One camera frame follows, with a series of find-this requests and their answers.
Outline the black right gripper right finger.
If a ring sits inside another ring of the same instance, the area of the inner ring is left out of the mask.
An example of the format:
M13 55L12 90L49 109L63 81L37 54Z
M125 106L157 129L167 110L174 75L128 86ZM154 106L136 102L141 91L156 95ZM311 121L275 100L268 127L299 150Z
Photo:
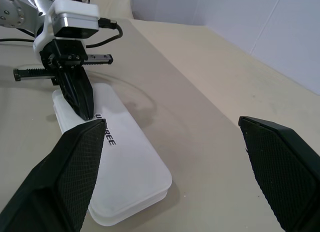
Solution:
M320 157L291 128L241 116L238 126L262 193L286 232L320 230Z

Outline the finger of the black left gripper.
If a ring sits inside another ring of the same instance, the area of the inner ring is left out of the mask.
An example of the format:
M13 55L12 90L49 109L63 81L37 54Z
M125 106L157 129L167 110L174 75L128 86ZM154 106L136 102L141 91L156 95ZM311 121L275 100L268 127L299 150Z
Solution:
M59 71L59 86L64 99L68 102L74 112L82 119L86 118L86 101L84 94L73 81L71 74L65 70Z
M85 121L94 117L94 93L85 69L77 67L74 74L78 115Z

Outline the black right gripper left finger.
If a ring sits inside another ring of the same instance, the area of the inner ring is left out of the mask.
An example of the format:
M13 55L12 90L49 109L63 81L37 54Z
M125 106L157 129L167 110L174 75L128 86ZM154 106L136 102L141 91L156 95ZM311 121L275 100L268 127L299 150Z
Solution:
M2 232L79 232L97 182L105 120L63 133L0 213Z

